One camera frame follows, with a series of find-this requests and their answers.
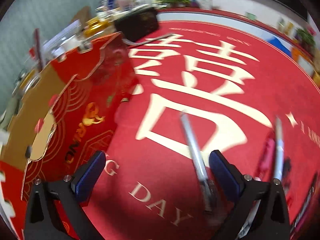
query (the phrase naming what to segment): blue gripper pad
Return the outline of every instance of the blue gripper pad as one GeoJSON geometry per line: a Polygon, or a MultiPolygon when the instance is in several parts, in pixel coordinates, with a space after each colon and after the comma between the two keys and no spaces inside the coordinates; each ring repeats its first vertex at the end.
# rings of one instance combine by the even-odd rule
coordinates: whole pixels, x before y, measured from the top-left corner
{"type": "Polygon", "coordinates": [[[209,166],[227,199],[236,203],[244,188],[242,174],[218,150],[210,153],[209,166]]]}
{"type": "Polygon", "coordinates": [[[88,199],[105,165],[105,153],[96,151],[86,164],[76,170],[71,189],[79,203],[88,199]]]}

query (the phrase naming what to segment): orange object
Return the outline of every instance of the orange object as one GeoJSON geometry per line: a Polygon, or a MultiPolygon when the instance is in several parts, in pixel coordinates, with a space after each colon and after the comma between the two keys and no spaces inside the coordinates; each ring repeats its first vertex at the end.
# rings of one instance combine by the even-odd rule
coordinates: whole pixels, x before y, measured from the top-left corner
{"type": "Polygon", "coordinates": [[[299,50],[299,49],[298,49],[297,47],[295,47],[295,46],[292,46],[291,55],[292,55],[292,59],[293,59],[295,62],[298,62],[299,56],[301,56],[301,57],[303,57],[306,61],[308,61],[311,65],[314,66],[312,60],[311,60],[306,54],[304,54],[301,50],[299,50]]]}

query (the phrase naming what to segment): gold container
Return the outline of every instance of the gold container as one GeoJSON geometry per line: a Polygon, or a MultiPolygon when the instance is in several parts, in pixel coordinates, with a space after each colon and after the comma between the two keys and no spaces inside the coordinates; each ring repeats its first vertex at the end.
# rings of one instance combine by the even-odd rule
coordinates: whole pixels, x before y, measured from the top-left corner
{"type": "Polygon", "coordinates": [[[292,28],[293,28],[293,23],[288,22],[288,24],[287,24],[287,26],[285,27],[285,29],[284,29],[284,32],[283,32],[283,33],[284,33],[285,35],[289,36],[289,34],[290,34],[290,32],[291,32],[292,28]]]}
{"type": "Polygon", "coordinates": [[[313,74],[312,80],[317,85],[317,87],[320,87],[320,75],[316,71],[313,74]]]}
{"type": "Polygon", "coordinates": [[[84,30],[84,36],[89,38],[98,32],[103,31],[105,28],[110,26],[108,20],[101,20],[98,17],[94,17],[87,21],[87,27],[84,30]]]}

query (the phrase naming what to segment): potted plant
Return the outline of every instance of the potted plant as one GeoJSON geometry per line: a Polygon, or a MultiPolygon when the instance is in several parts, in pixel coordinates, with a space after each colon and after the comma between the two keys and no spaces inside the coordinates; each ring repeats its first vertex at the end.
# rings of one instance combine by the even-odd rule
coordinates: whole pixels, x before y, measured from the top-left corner
{"type": "Polygon", "coordinates": [[[315,40],[311,33],[308,32],[307,29],[298,28],[295,35],[296,40],[299,42],[301,47],[303,47],[306,51],[313,54],[313,48],[315,46],[315,40]]]}
{"type": "Polygon", "coordinates": [[[157,0],[162,4],[170,4],[171,7],[179,7],[179,6],[188,6],[190,4],[190,0],[157,0]]]}

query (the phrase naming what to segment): metal screw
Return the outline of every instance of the metal screw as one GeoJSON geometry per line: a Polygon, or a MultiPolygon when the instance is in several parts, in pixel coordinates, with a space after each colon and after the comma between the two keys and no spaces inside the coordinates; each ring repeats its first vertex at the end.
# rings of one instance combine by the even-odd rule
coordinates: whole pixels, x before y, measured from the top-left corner
{"type": "Polygon", "coordinates": [[[36,184],[36,185],[39,185],[40,183],[41,183],[41,179],[36,179],[36,180],[35,180],[35,184],[36,184]]]}
{"type": "Polygon", "coordinates": [[[69,180],[71,180],[71,176],[70,175],[66,175],[66,176],[63,177],[63,180],[65,182],[68,182],[69,180]]]}
{"type": "Polygon", "coordinates": [[[244,179],[245,179],[246,181],[252,180],[252,176],[249,175],[249,174],[245,174],[243,177],[244,177],[244,179]]]}
{"type": "Polygon", "coordinates": [[[279,179],[274,179],[273,182],[276,185],[280,185],[281,184],[281,181],[279,179]]]}

